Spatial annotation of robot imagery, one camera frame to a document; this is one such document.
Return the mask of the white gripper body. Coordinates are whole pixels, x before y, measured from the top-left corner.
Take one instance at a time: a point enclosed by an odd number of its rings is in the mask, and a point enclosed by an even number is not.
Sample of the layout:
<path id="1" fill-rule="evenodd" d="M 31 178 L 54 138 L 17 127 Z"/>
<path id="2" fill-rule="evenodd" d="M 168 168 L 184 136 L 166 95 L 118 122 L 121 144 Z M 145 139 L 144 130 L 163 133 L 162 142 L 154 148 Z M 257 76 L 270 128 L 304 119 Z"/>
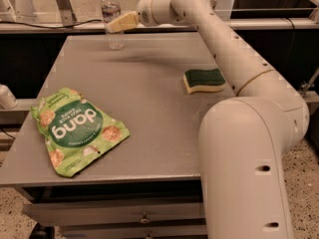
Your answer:
<path id="1" fill-rule="evenodd" d="M 173 23 L 176 20 L 170 0 L 140 0 L 137 13 L 140 22 L 148 27 Z"/>

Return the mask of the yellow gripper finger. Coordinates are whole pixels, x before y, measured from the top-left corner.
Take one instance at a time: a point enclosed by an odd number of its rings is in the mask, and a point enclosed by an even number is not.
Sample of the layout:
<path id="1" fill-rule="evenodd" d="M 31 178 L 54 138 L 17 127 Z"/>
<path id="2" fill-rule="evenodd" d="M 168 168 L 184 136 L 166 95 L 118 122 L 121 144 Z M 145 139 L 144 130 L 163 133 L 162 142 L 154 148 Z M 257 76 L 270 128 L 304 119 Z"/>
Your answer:
<path id="1" fill-rule="evenodd" d="M 137 28 L 139 25 L 139 17 L 136 12 L 128 12 L 120 15 L 106 25 L 109 33 L 119 33 L 126 30 Z"/>

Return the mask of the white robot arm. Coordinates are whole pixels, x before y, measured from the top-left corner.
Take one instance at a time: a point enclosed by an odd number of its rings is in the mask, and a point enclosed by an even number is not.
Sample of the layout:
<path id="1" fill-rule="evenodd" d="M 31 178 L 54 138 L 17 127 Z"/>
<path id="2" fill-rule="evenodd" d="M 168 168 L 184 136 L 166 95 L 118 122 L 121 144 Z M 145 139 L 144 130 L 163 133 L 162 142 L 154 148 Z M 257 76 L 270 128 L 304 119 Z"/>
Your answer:
<path id="1" fill-rule="evenodd" d="M 205 114 L 198 133 L 208 238 L 295 239 L 282 156 L 308 128 L 300 94 L 217 16 L 209 0 L 141 0 L 107 28 L 182 21 L 196 29 L 234 92 Z"/>

